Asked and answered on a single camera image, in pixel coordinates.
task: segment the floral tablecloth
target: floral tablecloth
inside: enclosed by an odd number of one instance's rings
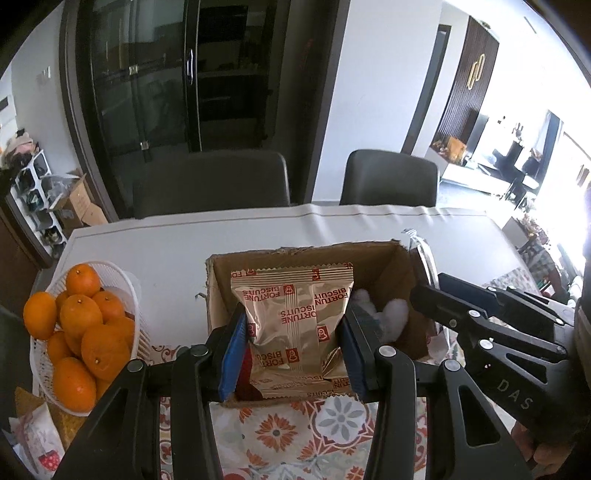
[[[488,285],[514,285],[538,293],[524,268]],[[152,348],[154,363],[162,363],[173,360],[179,346]],[[464,363],[455,340],[448,357]],[[232,409],[213,403],[210,408],[225,480],[363,479],[377,403],[363,404],[352,397],[338,396],[266,408]],[[417,399],[415,442],[415,479],[423,479],[427,459],[424,398]],[[160,462],[162,480],[172,480],[169,398],[163,398],[160,404]]]

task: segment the wooden door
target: wooden door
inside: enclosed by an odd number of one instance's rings
[[[0,305],[22,316],[38,268],[0,220]]]

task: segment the dining table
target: dining table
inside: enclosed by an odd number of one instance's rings
[[[110,261],[136,290],[152,343],[152,362],[174,360],[180,346],[205,343],[206,260],[214,254],[345,242],[399,240],[415,229],[438,272],[470,283],[515,285],[538,293],[515,247],[485,212],[405,206],[318,206],[226,210],[128,219],[75,230],[54,278],[88,261]],[[463,359],[457,342],[448,358]],[[362,480],[377,404],[345,395],[226,408],[211,404],[220,464],[227,480]],[[333,416],[344,419],[334,429]],[[504,419],[510,428],[511,419]],[[160,412],[161,477],[172,480],[170,399]],[[424,478],[427,412],[417,399],[415,478]]]

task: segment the glass door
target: glass door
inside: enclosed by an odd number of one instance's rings
[[[261,148],[277,0],[202,0],[197,82],[204,150]]]
[[[199,3],[95,0],[86,7],[103,144],[97,161],[123,218],[133,215],[133,184],[146,163],[201,149],[194,53]]]

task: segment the orange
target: orange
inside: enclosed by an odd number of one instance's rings
[[[131,351],[134,346],[135,322],[126,316],[121,316],[109,320],[106,324],[119,330],[119,334],[123,337]]]
[[[53,365],[62,358],[74,356],[66,343],[66,334],[64,332],[56,332],[49,338],[47,341],[47,355]]]
[[[57,314],[60,313],[61,310],[61,306],[64,304],[64,302],[66,301],[66,299],[68,298],[68,292],[66,292],[65,290],[63,292],[61,292],[57,297],[56,297],[56,305],[57,305]]]
[[[92,298],[100,291],[99,274],[90,265],[75,265],[66,276],[66,291],[68,295],[86,295]]]
[[[56,297],[56,305],[57,305],[57,324],[61,327],[61,321],[60,321],[60,311],[61,311],[61,306],[64,304],[64,302],[66,301],[66,299],[68,298],[68,292],[63,291],[61,292],[57,297]]]
[[[62,358],[53,368],[53,393],[69,410],[85,413],[96,404],[96,382],[80,360]]]
[[[86,329],[103,323],[103,314],[96,302],[85,295],[72,295],[61,306],[61,327],[79,342]]]
[[[49,340],[56,329],[56,300],[46,291],[34,293],[22,311],[27,332],[37,340]]]
[[[99,306],[103,320],[109,320],[125,315],[125,307],[117,295],[110,291],[100,291],[92,299]]]
[[[105,380],[101,380],[100,378],[96,379],[96,401],[103,396],[103,394],[108,390],[111,386],[111,382],[107,382]]]
[[[82,337],[82,360],[88,370],[101,380],[113,381],[129,362],[130,356],[129,347],[113,326],[92,326]]]
[[[76,355],[78,358],[82,358],[82,346],[80,345],[81,341],[76,340],[75,338],[71,337],[67,333],[64,334],[64,338],[66,340],[66,345],[71,350],[71,352]]]

